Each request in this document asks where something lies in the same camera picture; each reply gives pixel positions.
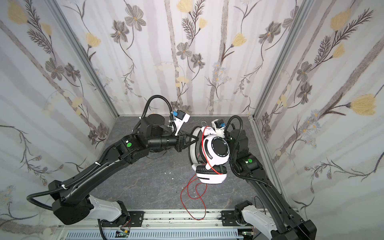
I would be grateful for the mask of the white headphones with black pads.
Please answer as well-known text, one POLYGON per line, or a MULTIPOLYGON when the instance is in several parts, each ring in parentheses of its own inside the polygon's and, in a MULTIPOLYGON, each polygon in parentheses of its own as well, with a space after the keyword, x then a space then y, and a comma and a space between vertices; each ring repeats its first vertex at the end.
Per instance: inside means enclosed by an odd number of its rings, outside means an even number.
POLYGON ((203 184, 221 184, 227 178, 224 164, 229 161, 229 144, 225 138, 216 135, 212 126, 197 126, 192 134, 199 136, 199 140, 188 147, 189 159, 197 178, 203 184))

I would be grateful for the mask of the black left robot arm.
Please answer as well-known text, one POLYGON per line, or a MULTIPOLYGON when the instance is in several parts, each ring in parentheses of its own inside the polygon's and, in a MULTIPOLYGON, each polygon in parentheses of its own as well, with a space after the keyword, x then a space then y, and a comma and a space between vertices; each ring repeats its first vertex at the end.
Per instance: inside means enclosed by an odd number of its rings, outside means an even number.
POLYGON ((171 103, 163 96, 150 97, 139 122, 131 134, 107 147, 100 158, 76 176, 66 181, 53 181, 48 191, 30 194, 27 201, 52 211, 65 225, 84 219, 97 219, 111 227, 124 225, 130 213, 122 201, 109 202, 91 196, 91 191, 118 171, 145 158, 151 152, 174 148, 177 152, 197 142, 197 138, 181 130, 190 115, 178 109, 173 111, 171 103), (163 100, 170 114, 170 124, 158 114, 147 115, 154 99, 163 100))

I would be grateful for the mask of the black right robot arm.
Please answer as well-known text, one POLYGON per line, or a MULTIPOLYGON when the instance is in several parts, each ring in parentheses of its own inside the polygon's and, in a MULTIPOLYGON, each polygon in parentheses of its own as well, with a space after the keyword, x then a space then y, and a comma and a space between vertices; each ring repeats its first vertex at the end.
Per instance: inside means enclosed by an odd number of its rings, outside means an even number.
POLYGON ((225 130, 225 139, 230 145, 229 164, 233 174, 245 180, 255 190, 257 196, 269 211, 263 214, 249 203, 242 203, 238 209, 241 223, 250 224, 269 240, 313 240, 317 228, 311 220, 304 220, 283 198, 269 179, 263 165, 249 152, 244 139, 243 120, 234 115, 229 118, 227 126, 233 120, 239 121, 239 128, 225 130))

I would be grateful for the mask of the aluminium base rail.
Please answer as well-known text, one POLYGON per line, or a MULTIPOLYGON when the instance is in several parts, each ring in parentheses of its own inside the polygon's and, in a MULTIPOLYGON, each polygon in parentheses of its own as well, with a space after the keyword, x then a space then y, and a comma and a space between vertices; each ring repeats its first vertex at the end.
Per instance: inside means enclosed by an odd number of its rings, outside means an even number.
POLYGON ((141 220, 129 226, 134 230, 154 229, 220 229, 223 209, 204 210, 144 210, 141 220))

